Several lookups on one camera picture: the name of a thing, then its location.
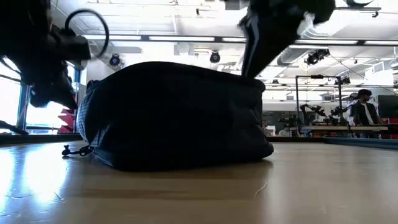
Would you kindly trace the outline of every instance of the dark jacket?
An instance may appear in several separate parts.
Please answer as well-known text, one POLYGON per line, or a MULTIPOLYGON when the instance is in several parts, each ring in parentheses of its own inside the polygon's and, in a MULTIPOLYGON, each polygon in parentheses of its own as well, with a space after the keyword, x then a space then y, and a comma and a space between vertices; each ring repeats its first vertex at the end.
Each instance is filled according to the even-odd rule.
MULTIPOLYGON (((376 107, 371 103, 366 103, 369 113, 371 114, 374 124, 379 123, 377 116, 376 107)), ((358 101, 351 108, 351 114, 354 117, 354 122, 356 125, 369 125, 368 117, 366 116, 365 107, 358 101)))

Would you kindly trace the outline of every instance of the security camera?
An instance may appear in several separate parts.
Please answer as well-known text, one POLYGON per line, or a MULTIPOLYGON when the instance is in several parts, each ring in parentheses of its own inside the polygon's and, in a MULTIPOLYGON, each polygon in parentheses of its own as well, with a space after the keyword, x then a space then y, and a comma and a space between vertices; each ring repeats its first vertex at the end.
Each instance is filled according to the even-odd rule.
POLYGON ((119 54, 112 54, 111 59, 109 60, 109 64, 112 66, 118 66, 121 63, 119 54))
POLYGON ((218 62, 220 62, 220 60, 221 60, 221 57, 218 52, 211 53, 211 55, 210 55, 211 63, 218 63, 218 62))

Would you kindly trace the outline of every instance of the wooden table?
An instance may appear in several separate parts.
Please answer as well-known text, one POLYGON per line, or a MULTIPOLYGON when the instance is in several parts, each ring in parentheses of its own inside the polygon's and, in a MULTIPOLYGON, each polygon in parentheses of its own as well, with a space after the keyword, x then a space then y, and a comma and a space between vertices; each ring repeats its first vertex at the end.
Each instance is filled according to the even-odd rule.
POLYGON ((59 143, 3 147, 0 223, 398 223, 398 152, 274 145, 260 163, 154 173, 63 159, 59 143))
MULTIPOLYGON (((291 131, 296 131, 297 128, 290 128, 291 131)), ((301 131, 388 131, 385 126, 300 126, 301 131)))

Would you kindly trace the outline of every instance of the robotic arm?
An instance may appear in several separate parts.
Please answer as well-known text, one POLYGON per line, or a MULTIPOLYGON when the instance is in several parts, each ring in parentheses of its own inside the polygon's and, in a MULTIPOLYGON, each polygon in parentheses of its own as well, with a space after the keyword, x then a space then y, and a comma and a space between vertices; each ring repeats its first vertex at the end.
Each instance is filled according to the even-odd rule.
POLYGON ((309 108, 312 111, 316 112, 316 114, 319 114, 319 116, 327 116, 325 114, 325 109, 322 108, 321 106, 315 105, 315 106, 311 106, 308 104, 304 104, 300 106, 300 110, 303 112, 303 117, 304 117, 304 125, 310 125, 310 119, 308 118, 308 114, 305 111, 305 108, 309 108))
POLYGON ((69 29, 69 23, 73 16, 81 12, 93 13, 101 20, 106 31, 106 42, 97 55, 99 57, 109 42, 109 29, 104 19, 92 10, 79 10, 70 14, 65 28, 60 29, 52 24, 50 0, 15 0, 4 4, 1 11, 0 62, 9 68, 3 58, 14 62, 21 80, 30 86, 30 103, 34 107, 54 101, 77 109, 66 61, 89 60, 91 54, 88 41, 69 29))
MULTIPOLYGON (((335 109, 330 111, 330 119, 333 120, 334 116, 340 116, 340 114, 347 112, 349 109, 351 109, 352 105, 349 105, 345 108, 340 108, 337 106, 335 109)), ((348 124, 348 121, 344 119, 344 117, 340 118, 342 124, 348 124)))
MULTIPOLYGON (((41 107, 54 101, 75 110, 77 104, 67 77, 66 61, 89 60, 91 54, 88 41, 76 35, 69 23, 81 12, 93 13, 100 19, 106 38, 97 57, 106 51, 109 29, 104 19, 89 9, 70 14, 63 29, 55 27, 50 5, 50 0, 2 3, 0 62, 4 63, 3 58, 7 57, 18 67, 22 81, 30 86, 33 106, 41 107)), ((242 76, 256 77, 281 51, 293 44, 300 37, 299 27, 308 15, 316 25, 326 22, 334 9, 335 0, 250 0, 248 12, 239 23, 246 37, 242 76)))

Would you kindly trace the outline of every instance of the window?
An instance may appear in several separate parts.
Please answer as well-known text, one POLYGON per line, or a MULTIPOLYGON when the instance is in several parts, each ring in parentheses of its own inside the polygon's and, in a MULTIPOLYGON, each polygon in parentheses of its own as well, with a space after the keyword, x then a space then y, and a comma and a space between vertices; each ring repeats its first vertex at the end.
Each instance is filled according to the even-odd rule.
MULTIPOLYGON (((75 79, 75 69, 68 65, 68 76, 75 79)), ((60 128, 61 125, 66 125, 58 116, 61 115, 65 107, 61 104, 50 102, 44 108, 35 108, 31 104, 27 107, 26 126, 41 127, 41 128, 60 128)))
MULTIPOLYGON (((4 61, 13 69, 16 66, 7 58, 4 61)), ((19 95, 21 84, 12 79, 21 79, 19 74, 0 63, 0 120, 16 125, 18 120, 19 95)), ((9 130, 0 129, 0 133, 9 130)))

